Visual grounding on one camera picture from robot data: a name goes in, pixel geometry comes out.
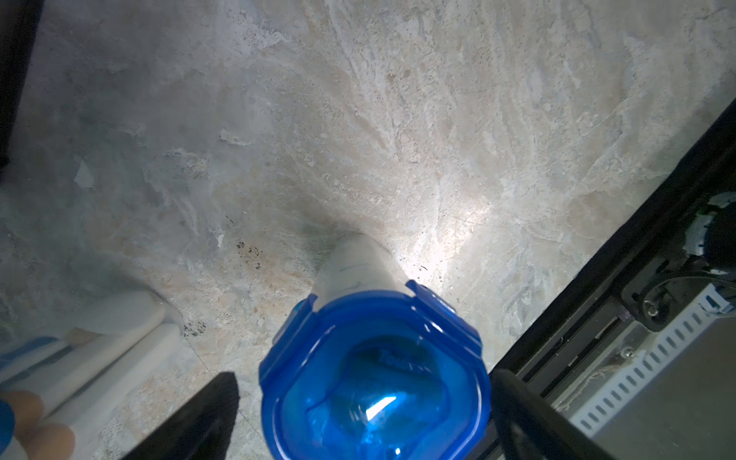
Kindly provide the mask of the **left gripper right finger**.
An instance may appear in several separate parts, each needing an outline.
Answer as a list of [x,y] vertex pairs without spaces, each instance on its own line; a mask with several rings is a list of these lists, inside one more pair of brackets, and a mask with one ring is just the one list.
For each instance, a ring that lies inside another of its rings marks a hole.
[[491,373],[492,414],[507,459],[610,459],[507,369]]

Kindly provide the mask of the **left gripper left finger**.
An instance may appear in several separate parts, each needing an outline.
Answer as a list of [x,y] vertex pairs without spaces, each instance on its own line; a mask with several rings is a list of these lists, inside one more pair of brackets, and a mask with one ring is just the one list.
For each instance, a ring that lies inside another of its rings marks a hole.
[[226,458],[239,400],[235,374],[219,373],[124,460]]

